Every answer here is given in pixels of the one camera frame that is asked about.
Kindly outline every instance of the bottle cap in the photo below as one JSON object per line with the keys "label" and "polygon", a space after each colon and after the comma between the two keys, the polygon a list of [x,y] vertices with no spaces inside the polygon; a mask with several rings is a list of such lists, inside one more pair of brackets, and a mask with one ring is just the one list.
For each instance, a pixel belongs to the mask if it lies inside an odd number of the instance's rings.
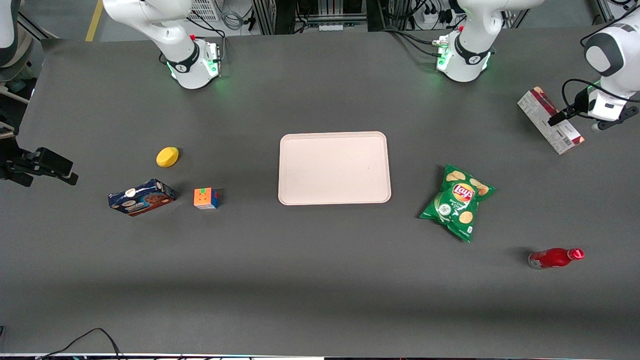
{"label": "bottle cap", "polygon": [[580,260],[582,258],[584,258],[584,251],[582,251],[582,249],[571,249],[569,251],[566,252],[566,254],[569,256],[569,258],[571,260]]}
{"label": "bottle cap", "polygon": [[156,156],[156,163],[159,167],[170,167],[178,161],[178,149],[175,147],[165,147]]}

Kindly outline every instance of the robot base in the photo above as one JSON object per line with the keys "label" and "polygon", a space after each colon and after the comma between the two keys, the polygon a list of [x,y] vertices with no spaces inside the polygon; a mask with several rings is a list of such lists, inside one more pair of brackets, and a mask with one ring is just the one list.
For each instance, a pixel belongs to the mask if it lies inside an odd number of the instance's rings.
{"label": "robot base", "polygon": [[[441,42],[448,42],[453,44],[456,41],[456,37],[460,34],[459,31],[453,31],[452,33],[440,37]],[[486,64],[489,61],[491,53],[488,53],[484,59],[479,56],[478,61],[474,65],[469,65],[465,59],[458,54],[454,46],[448,47],[445,52],[440,55],[438,62],[436,63],[436,69],[442,71],[452,79],[453,81],[459,81],[460,83],[468,83],[475,80],[480,73],[486,69]]]}
{"label": "robot base", "polygon": [[187,89],[202,88],[220,74],[218,46],[204,40],[193,41],[200,48],[200,58],[191,66],[189,72],[179,72],[169,66],[171,76]]}

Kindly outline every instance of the rubik's cube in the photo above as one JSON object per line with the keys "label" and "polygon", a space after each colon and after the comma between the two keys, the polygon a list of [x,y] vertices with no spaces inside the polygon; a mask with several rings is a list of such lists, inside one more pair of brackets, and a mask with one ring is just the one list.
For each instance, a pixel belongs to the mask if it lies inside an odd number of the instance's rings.
{"label": "rubik's cube", "polygon": [[193,190],[193,205],[198,209],[217,209],[218,192],[212,188]]}

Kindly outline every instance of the yellow sponge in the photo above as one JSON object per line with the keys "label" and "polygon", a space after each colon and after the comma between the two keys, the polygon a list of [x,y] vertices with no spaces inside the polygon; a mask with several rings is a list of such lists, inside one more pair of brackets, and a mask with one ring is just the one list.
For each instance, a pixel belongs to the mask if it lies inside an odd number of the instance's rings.
{"label": "yellow sponge", "polygon": [[178,148],[176,147],[165,147],[156,156],[156,163],[159,167],[170,167],[176,161],[178,161]]}

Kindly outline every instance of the cardboard box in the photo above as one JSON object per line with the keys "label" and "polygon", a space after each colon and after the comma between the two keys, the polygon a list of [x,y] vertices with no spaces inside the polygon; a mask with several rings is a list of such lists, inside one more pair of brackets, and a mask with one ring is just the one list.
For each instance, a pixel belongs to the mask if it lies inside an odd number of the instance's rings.
{"label": "cardboard box", "polygon": [[175,192],[172,188],[157,179],[151,179],[125,192],[110,193],[109,207],[135,217],[174,200]]}
{"label": "cardboard box", "polygon": [[584,142],[582,135],[569,120],[562,120],[557,125],[549,126],[549,118],[558,113],[558,109],[541,88],[535,87],[529,90],[518,101],[518,106],[559,155]]}

